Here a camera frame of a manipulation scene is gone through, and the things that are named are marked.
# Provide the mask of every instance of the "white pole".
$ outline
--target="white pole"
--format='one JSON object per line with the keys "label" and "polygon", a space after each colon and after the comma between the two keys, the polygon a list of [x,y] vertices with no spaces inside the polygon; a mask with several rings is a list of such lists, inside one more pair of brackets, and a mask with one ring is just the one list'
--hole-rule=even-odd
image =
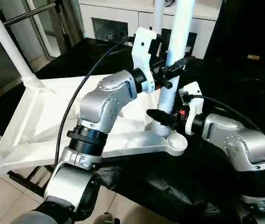
{"label": "white pole", "polygon": [[154,17],[152,30],[157,34],[161,34],[162,20],[164,16],[165,0],[154,1]]}
{"label": "white pole", "polygon": [[[174,64],[174,62],[184,57],[194,5],[195,0],[177,1],[174,24],[167,53],[167,66]],[[173,87],[169,90],[167,90],[165,87],[162,87],[157,109],[166,113],[172,112],[178,81],[179,77],[172,78],[170,82],[172,82]],[[153,131],[160,136],[168,136],[170,133],[170,128],[161,125],[157,121],[153,121]]]}
{"label": "white pole", "polygon": [[11,61],[15,65],[16,69],[21,75],[21,79],[25,86],[36,86],[42,87],[41,82],[31,72],[30,68],[27,66],[25,60],[21,56],[14,42],[12,41],[10,35],[8,34],[6,28],[0,20],[0,42],[3,45],[5,51],[9,55]]}

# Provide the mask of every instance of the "robotic arm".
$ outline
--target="robotic arm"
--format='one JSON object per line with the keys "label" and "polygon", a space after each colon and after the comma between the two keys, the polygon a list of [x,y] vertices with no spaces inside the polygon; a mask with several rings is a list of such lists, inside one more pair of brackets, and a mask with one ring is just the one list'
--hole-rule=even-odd
{"label": "robotic arm", "polygon": [[186,134],[200,134],[202,139],[222,149],[238,173],[243,202],[251,210],[265,212],[265,135],[218,114],[204,115],[203,99],[190,97],[202,94],[197,82],[184,86],[179,94],[189,107],[188,112],[169,115],[148,110],[147,114],[173,129],[183,125]]}
{"label": "robotic arm", "polygon": [[[46,188],[45,202],[18,217],[14,224],[66,224],[91,215],[100,187],[93,171],[100,168],[103,149],[119,111],[138,93],[150,93],[162,86],[171,88],[169,80],[180,75],[193,59],[183,58],[169,67],[163,60],[152,63],[159,43],[155,32],[138,29],[132,50],[134,70],[105,77],[86,94],[77,126],[67,134],[70,144],[64,148]],[[242,200],[252,209],[265,211],[265,135],[230,118],[204,116],[203,99],[186,99],[187,95],[202,94],[197,82],[186,85],[179,93],[189,112],[148,110],[147,114],[165,126],[183,124],[186,134],[201,134],[204,140],[221,148],[244,183]]]}

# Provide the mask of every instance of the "yellow label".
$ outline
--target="yellow label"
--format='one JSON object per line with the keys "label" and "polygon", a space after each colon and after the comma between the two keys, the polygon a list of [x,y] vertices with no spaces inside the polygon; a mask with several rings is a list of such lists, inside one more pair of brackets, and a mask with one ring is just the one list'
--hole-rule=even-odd
{"label": "yellow label", "polygon": [[248,55],[247,56],[247,59],[253,59],[253,60],[259,60],[260,56],[257,56],[257,55]]}

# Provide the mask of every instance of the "black cable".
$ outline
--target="black cable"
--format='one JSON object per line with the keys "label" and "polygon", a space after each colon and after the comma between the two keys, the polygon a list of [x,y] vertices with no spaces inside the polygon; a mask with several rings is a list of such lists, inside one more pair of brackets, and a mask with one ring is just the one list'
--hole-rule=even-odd
{"label": "black cable", "polygon": [[249,124],[251,124],[257,131],[261,132],[261,129],[254,123],[252,122],[250,119],[248,119],[246,116],[242,115],[240,112],[238,112],[237,110],[234,110],[233,108],[229,107],[228,105],[222,103],[221,101],[218,101],[216,99],[210,98],[210,97],[206,97],[206,96],[201,96],[201,95],[190,95],[191,98],[203,98],[203,99],[207,99],[210,100],[212,102],[215,102],[223,107],[225,107],[226,109],[228,109],[229,111],[235,113],[237,116],[241,117],[242,119],[246,120]]}
{"label": "black cable", "polygon": [[59,132],[58,132],[58,137],[57,137],[57,145],[56,145],[56,154],[55,154],[55,163],[54,163],[54,167],[57,166],[58,161],[59,161],[59,151],[60,151],[60,143],[61,143],[61,136],[62,136],[62,130],[66,121],[66,117],[70,111],[70,108],[73,104],[73,102],[75,101],[78,93],[80,92],[82,86],[85,84],[85,82],[87,81],[87,79],[92,75],[92,73],[94,72],[94,70],[99,66],[99,64],[108,56],[108,54],[110,54],[116,47],[118,47],[119,45],[121,45],[122,43],[129,41],[129,42],[133,42],[134,37],[128,37],[123,39],[122,41],[116,43],[113,47],[111,47],[97,62],[96,64],[92,67],[92,69],[89,71],[89,73],[85,76],[85,78],[82,80],[82,82],[80,83],[80,85],[78,86],[77,90],[74,92],[67,108],[66,111],[63,115],[60,127],[59,127]]}

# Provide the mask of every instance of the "cabinet door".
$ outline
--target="cabinet door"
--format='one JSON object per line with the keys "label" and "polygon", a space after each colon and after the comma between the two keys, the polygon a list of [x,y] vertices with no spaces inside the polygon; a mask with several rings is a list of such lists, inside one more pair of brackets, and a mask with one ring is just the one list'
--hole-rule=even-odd
{"label": "cabinet door", "polygon": [[80,5],[85,37],[118,42],[138,29],[138,12]]}
{"label": "cabinet door", "polygon": [[[169,41],[173,22],[174,16],[164,15],[162,38],[166,43]],[[204,58],[215,23],[215,21],[192,19],[187,43],[187,51],[190,50],[192,56]],[[150,29],[152,24],[153,13],[139,13],[139,27]]]}

